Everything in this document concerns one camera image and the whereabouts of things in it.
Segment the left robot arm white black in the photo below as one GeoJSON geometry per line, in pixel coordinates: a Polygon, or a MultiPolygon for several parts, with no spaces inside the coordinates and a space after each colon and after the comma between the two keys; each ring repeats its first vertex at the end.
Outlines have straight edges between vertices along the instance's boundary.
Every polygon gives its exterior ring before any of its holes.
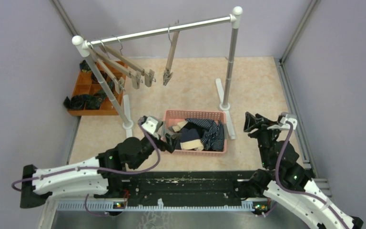
{"type": "Polygon", "coordinates": [[[173,153],[173,137],[158,134],[162,122],[139,124],[144,137],[128,137],[114,148],[79,163],[53,168],[23,167],[22,179],[12,183],[21,187],[20,208],[36,208],[50,199],[94,195],[119,197],[124,191],[122,177],[146,173],[160,163],[160,153],[173,153]]]}

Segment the navy blue underwear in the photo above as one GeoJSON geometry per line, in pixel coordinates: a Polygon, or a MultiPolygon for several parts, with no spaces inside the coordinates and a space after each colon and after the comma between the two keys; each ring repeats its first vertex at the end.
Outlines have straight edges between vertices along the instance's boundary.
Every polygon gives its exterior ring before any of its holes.
{"type": "Polygon", "coordinates": [[[193,150],[193,151],[203,151],[203,144],[200,140],[202,133],[198,133],[196,130],[184,129],[184,125],[188,123],[187,121],[181,121],[176,125],[170,127],[175,133],[181,133],[180,141],[176,146],[176,150],[193,150]]]}

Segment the beige clip hanger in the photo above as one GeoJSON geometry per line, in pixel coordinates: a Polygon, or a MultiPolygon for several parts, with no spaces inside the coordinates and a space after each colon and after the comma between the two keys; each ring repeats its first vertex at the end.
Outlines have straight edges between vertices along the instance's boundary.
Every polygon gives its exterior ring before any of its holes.
{"type": "MultiPolygon", "coordinates": [[[[104,51],[102,51],[102,47],[100,48],[101,51],[97,51],[95,50],[97,53],[100,53],[102,56],[104,56],[106,59],[109,60],[109,64],[108,65],[112,65],[114,69],[118,70],[119,72],[121,72],[122,74],[126,75],[127,77],[131,77],[135,75],[135,71],[134,70],[130,70],[127,67],[124,67],[123,65],[119,64],[116,60],[111,59],[108,54],[106,54],[104,51]]],[[[131,79],[132,81],[132,86],[135,89],[135,83],[136,80],[135,79],[131,79]]]]}
{"type": "Polygon", "coordinates": [[[120,44],[120,48],[117,51],[114,49],[111,45],[105,45],[103,42],[102,44],[102,51],[104,51],[106,54],[111,54],[112,56],[116,57],[120,61],[126,63],[131,69],[135,71],[135,75],[131,76],[131,79],[135,79],[135,89],[140,88],[140,84],[144,83],[147,87],[151,87],[153,82],[156,82],[156,78],[154,76],[154,71],[152,69],[146,70],[141,65],[139,65],[135,60],[132,58],[125,56],[122,52],[123,50],[123,44],[118,40],[120,44]]]}
{"type": "Polygon", "coordinates": [[[111,64],[109,64],[109,60],[106,59],[104,56],[102,56],[100,53],[97,53],[95,50],[90,49],[91,55],[96,58],[96,62],[99,65],[99,67],[107,74],[108,78],[112,80],[114,83],[114,90],[117,94],[120,94],[124,91],[123,87],[123,78],[120,76],[116,76],[115,72],[111,70],[111,67],[113,67],[111,64]]]}
{"type": "Polygon", "coordinates": [[[170,49],[169,49],[169,54],[168,54],[168,58],[167,58],[167,62],[166,62],[166,67],[163,72],[163,86],[166,86],[173,76],[172,65],[173,65],[175,50],[177,47],[179,33],[180,33],[179,31],[175,31],[172,34],[170,32],[170,29],[168,29],[168,38],[170,41],[170,49]]]}

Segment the dark striped underwear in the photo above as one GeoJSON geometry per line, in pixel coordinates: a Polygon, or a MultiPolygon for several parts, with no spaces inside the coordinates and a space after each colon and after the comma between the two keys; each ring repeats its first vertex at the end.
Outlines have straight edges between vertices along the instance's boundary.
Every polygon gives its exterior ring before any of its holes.
{"type": "Polygon", "coordinates": [[[223,152],[225,136],[221,120],[217,122],[206,118],[186,118],[185,121],[203,129],[200,140],[205,151],[223,152]]]}

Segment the black underwear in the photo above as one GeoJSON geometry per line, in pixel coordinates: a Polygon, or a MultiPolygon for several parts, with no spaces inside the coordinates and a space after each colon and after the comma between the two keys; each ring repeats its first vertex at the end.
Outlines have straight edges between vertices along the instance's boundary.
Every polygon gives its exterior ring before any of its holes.
{"type": "Polygon", "coordinates": [[[184,129],[188,129],[188,130],[191,130],[191,129],[194,129],[196,130],[199,134],[203,132],[203,128],[194,124],[194,123],[186,123],[183,127],[184,129]]]}

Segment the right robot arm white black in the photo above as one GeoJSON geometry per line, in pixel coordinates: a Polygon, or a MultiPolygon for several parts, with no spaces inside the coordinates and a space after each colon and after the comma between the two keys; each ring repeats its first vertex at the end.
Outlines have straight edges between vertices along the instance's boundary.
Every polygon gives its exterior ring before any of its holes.
{"type": "Polygon", "coordinates": [[[301,219],[310,229],[360,229],[361,218],[337,207],[297,160],[289,138],[297,118],[281,113],[276,121],[245,113],[244,132],[257,140],[262,169],[241,185],[240,197],[265,197],[301,219]]]}

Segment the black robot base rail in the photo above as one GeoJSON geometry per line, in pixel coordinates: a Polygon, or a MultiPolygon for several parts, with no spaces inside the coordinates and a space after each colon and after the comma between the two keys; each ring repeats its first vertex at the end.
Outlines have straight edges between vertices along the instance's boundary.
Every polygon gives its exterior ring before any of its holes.
{"type": "Polygon", "coordinates": [[[263,195],[272,173],[250,171],[171,171],[137,175],[109,175],[104,194],[95,198],[123,198],[128,207],[211,210],[249,208],[268,212],[274,202],[263,195]]]}

